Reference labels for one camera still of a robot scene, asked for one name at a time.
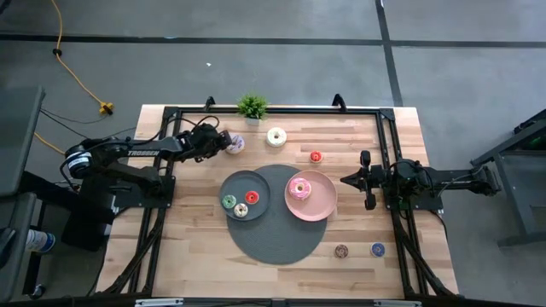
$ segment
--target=green donut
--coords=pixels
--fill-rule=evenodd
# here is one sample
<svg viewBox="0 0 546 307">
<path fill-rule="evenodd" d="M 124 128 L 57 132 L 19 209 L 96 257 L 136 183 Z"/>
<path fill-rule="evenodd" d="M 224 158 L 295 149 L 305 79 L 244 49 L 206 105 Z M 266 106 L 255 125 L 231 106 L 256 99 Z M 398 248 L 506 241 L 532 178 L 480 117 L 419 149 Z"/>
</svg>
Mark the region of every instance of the green donut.
<svg viewBox="0 0 546 307">
<path fill-rule="evenodd" d="M 233 195 L 225 195 L 222 199 L 222 206 L 227 209 L 231 209 L 237 203 L 237 199 Z"/>
</svg>

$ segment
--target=green plant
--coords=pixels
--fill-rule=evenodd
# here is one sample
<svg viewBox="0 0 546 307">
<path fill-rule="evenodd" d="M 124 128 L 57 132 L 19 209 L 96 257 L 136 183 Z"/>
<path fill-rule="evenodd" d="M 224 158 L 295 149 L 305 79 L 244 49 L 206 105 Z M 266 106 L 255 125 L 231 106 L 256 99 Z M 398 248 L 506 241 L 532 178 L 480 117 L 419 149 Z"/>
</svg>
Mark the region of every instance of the green plant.
<svg viewBox="0 0 546 307">
<path fill-rule="evenodd" d="M 267 100 L 263 96 L 244 95 L 237 103 L 238 113 L 250 119 L 262 119 L 265 116 Z"/>
</svg>

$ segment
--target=wooden plank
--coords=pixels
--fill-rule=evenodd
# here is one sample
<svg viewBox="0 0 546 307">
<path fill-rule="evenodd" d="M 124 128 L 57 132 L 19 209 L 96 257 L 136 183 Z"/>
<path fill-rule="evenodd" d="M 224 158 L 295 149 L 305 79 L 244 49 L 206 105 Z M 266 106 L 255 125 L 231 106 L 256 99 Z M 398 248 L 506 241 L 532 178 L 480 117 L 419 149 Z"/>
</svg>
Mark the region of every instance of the wooden plank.
<svg viewBox="0 0 546 307">
<path fill-rule="evenodd" d="M 150 138 L 160 127 L 164 106 L 142 107 L 136 138 Z M 402 153 L 427 165 L 427 152 L 417 111 L 395 108 Z M 193 121 L 204 114 L 186 114 Z M 260 126 L 248 126 L 236 115 L 219 114 L 219 129 L 243 135 L 245 150 L 232 156 L 219 153 L 196 164 L 176 164 L 177 189 L 173 207 L 167 211 L 154 296 L 226 298 L 401 298 L 403 296 L 390 213 L 379 190 L 378 206 L 363 207 L 364 194 L 339 180 L 359 167 L 359 152 L 371 152 L 372 164 L 381 163 L 379 140 L 373 116 L 270 114 Z M 265 133 L 282 127 L 288 141 L 282 148 L 265 144 Z M 183 129 L 190 124 L 183 122 Z M 391 159 L 392 141 L 385 125 Z M 320 165 L 309 163 L 311 150 L 322 150 Z M 151 159 L 130 159 L 138 167 Z M 262 264 L 245 255 L 231 240 L 226 216 L 217 194 L 224 179 L 235 171 L 254 170 L 263 165 L 284 164 L 301 170 L 315 169 L 334 182 L 339 194 L 338 211 L 328 220 L 322 242 L 313 253 L 289 265 Z M 97 290 L 108 287 L 129 262 L 137 243 L 141 209 L 127 210 L 114 221 L 107 256 Z M 444 284 L 456 292 L 456 281 L 444 229 L 429 212 L 418 211 L 415 221 L 423 257 L 438 272 Z M 373 242 L 386 245 L 386 256 L 369 253 Z M 349 257 L 334 257 L 338 244 L 349 247 Z M 414 288 L 415 270 L 410 269 Z"/>
</svg>

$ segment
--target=pink plate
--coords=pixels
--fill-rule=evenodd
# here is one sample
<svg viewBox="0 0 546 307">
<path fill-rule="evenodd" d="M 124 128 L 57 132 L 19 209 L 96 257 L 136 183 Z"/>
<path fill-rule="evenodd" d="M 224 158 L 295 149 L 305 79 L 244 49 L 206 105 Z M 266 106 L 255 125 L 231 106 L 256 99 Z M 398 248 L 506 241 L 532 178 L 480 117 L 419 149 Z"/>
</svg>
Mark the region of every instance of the pink plate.
<svg viewBox="0 0 546 307">
<path fill-rule="evenodd" d="M 305 200 L 295 200 L 288 192 L 288 185 L 296 177 L 304 178 L 311 184 L 311 195 Z M 332 181 L 320 171 L 301 171 L 288 180 L 284 188 L 284 200 L 296 217 L 316 222 L 334 212 L 338 203 L 338 192 Z"/>
</svg>

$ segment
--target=yellow extension cord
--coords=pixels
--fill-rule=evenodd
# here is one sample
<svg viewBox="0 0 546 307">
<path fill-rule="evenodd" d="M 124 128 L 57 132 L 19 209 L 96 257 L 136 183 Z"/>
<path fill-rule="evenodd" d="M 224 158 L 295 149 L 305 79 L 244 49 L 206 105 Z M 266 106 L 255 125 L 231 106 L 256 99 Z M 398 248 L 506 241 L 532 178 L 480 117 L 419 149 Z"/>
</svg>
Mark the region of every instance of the yellow extension cord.
<svg viewBox="0 0 546 307">
<path fill-rule="evenodd" d="M 51 0 L 51 3 L 53 4 L 53 6 L 55 7 L 55 10 L 57 11 L 57 15 L 59 16 L 59 37 L 57 38 L 57 46 L 56 46 L 56 50 L 60 51 L 61 50 L 61 39 L 62 39 L 62 15 L 61 15 L 61 11 L 59 10 L 59 7 L 57 6 L 57 3 L 55 3 L 55 0 Z M 65 67 L 65 69 L 67 69 L 67 71 L 74 77 L 74 79 L 76 80 L 76 82 L 78 82 L 79 86 L 82 87 L 82 89 L 84 89 L 87 94 L 89 94 L 91 97 L 93 97 L 93 99 L 95 99 L 99 105 L 100 105 L 100 109 L 99 109 L 99 113 L 101 115 L 105 115 L 105 116 L 108 116 L 108 115 L 111 115 L 112 114 L 112 110 L 113 110 L 113 104 L 112 102 L 104 102 L 102 100 L 100 100 L 97 96 L 95 96 L 95 94 L 93 94 L 89 89 L 87 89 L 85 87 L 85 85 L 79 80 L 78 76 L 76 76 L 76 73 L 74 73 L 72 71 L 72 69 L 70 69 L 70 67 L 67 66 L 67 64 L 65 64 L 65 62 L 63 62 L 61 60 L 61 57 L 60 57 L 60 54 L 59 52 L 56 52 L 55 53 L 55 57 L 57 58 L 57 60 L 59 61 L 59 63 L 61 63 L 61 65 L 63 67 Z M 40 142 L 42 142 L 44 145 L 46 145 L 47 147 L 49 148 L 52 148 L 53 150 L 55 150 L 57 153 L 59 154 L 62 154 L 64 156 L 64 152 L 62 150 L 60 150 L 57 146 L 51 144 L 50 142 L 47 142 L 43 137 L 41 137 L 38 133 L 34 132 L 34 136 L 38 138 L 38 140 L 40 140 Z"/>
</svg>

